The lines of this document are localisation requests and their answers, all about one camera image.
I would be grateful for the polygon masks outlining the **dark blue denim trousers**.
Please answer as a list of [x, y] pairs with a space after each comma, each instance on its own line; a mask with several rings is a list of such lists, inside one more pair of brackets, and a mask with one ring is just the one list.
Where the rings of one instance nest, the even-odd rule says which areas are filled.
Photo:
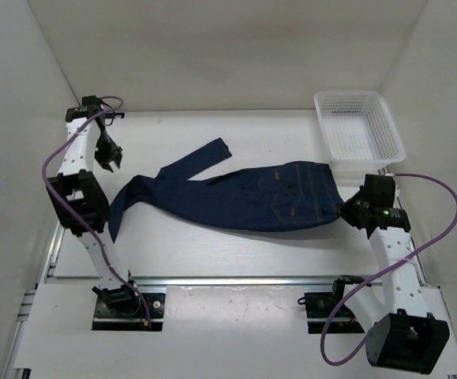
[[194, 178], [231, 156], [218, 138], [162, 167], [154, 178], [134, 176], [111, 203], [111, 238], [117, 238], [124, 212], [137, 203], [189, 222], [236, 231], [298, 231], [338, 219], [343, 199], [326, 163], [294, 161]]

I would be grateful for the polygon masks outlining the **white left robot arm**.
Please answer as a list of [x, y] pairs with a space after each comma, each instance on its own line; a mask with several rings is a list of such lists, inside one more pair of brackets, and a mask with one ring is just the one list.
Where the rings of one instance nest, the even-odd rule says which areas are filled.
[[122, 162], [122, 148], [107, 132], [106, 119], [120, 114], [107, 103], [108, 96], [85, 96], [81, 104], [66, 111], [67, 142], [54, 158], [63, 153], [58, 173], [47, 175], [52, 158], [43, 164], [42, 176], [60, 224], [77, 237], [99, 277], [92, 288], [109, 310], [132, 317], [139, 313], [141, 297], [131, 274], [118, 259], [108, 230], [110, 204], [95, 177], [96, 164], [112, 172]]

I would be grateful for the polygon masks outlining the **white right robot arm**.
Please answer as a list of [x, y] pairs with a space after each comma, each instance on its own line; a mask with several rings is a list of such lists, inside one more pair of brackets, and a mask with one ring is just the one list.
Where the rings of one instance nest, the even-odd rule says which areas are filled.
[[340, 209], [349, 225], [365, 231], [376, 256], [383, 298], [370, 280], [344, 279], [330, 296], [338, 315], [353, 313], [365, 331], [371, 366], [428, 375], [450, 336], [448, 323], [433, 315], [422, 293], [412, 250], [410, 221], [394, 206], [396, 184], [389, 176], [367, 174], [359, 191]]

